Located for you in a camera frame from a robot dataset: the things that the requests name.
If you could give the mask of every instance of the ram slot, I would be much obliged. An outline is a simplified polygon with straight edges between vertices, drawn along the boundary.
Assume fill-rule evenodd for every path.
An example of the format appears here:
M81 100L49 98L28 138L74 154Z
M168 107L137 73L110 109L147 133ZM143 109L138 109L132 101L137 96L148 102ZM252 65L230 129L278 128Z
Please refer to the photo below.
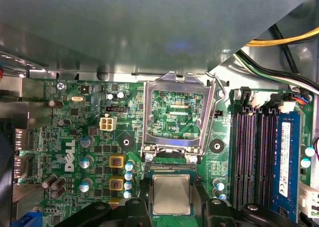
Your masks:
M271 158L276 118L274 115L259 114L256 141L256 179L254 202L263 206L269 204Z
M236 151L233 155L233 186L230 199L233 207L240 210L243 205L253 202L255 180L255 142L257 116L237 114L235 119Z

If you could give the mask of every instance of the yellow wire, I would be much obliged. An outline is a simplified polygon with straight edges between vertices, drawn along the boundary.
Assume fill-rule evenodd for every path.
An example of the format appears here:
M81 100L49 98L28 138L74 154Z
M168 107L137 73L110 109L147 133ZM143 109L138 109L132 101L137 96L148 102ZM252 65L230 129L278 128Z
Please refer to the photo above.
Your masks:
M247 46L250 47L265 47L265 46L274 46L274 45L279 45L279 44L286 44L286 43L290 43L293 41L298 41L301 39L305 39L305 38L309 38L311 36L314 36L316 34L319 34L319 27L317 27L316 29L309 31L308 33L299 35L299 36L295 36L295 37L290 37L290 38L286 38L286 39L277 39L277 40L252 40L250 41Z

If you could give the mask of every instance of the dell logo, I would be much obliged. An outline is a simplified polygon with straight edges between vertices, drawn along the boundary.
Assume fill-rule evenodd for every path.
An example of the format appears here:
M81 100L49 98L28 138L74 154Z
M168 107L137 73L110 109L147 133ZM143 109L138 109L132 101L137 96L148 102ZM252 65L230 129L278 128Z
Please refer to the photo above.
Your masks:
M74 172L74 164L73 161L75 160L74 158L74 153L75 153L75 140L72 140L72 142L67 142L65 143L66 146L70 146L71 149L66 149L65 150L65 160L66 160L66 164L64 166L64 171L67 172Z

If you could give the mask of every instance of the blue ram stick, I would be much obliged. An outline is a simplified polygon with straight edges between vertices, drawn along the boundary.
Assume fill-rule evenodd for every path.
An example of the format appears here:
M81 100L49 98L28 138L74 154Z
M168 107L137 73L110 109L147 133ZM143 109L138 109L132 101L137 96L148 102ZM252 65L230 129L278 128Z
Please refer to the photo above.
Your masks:
M279 114L275 135L271 209L297 222L301 144L300 113Z

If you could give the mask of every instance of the green circuit board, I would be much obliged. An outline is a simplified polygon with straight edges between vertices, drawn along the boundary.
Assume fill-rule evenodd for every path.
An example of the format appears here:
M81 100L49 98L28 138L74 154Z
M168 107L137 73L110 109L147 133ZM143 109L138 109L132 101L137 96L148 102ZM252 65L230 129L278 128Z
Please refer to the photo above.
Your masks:
M123 198L124 191L110 191L109 180L112 176L124 176L124 168L110 168L110 156L123 155L125 162L134 162L132 196L139 192L139 180L143 174L144 163L141 162L140 148L142 144L143 123L143 83L107 83L100 81L44 80L44 100L63 101L62 108L52 109L52 126L32 130L32 149L20 152L20 155L34 156L33 171L20 183L42 183L51 174L65 177L66 192L57 200L50 197L50 190L45 191L45 199L39 205L43 211L43 226L51 227L78 212L90 203L109 202L115 198ZM56 84L63 82L66 89L58 91ZM107 94L125 94L122 101L109 100ZM82 101L73 101L72 97L81 97ZM195 120L201 110L202 96L198 94L155 92L152 100L154 124L148 132L154 136L166 138L194 139L199 135ZM230 102L226 99L217 109L223 112L214 120L211 139L220 139L225 148L220 153L213 153L209 146L201 164L197 166L197 175L203 177L208 194L213 197L213 180L220 179L225 184L224 193L229 196L230 190L230 136L232 115L229 111ZM307 117L304 123L305 136L309 137L312 128L312 108L300 107ZM123 108L123 112L112 112L110 108ZM117 117L116 130L99 130L99 121L105 114ZM58 127L59 120L69 119L69 126ZM88 148L80 145L82 137L94 137L94 144ZM132 140L129 146L123 145L124 140ZM74 171L66 172L67 143L75 141ZM92 156L93 164L88 169L79 166L85 156ZM156 158L157 163L185 163L184 159ZM90 178L93 186L86 193L79 191L84 178ZM194 216L151 216L155 227L187 226L196 227Z

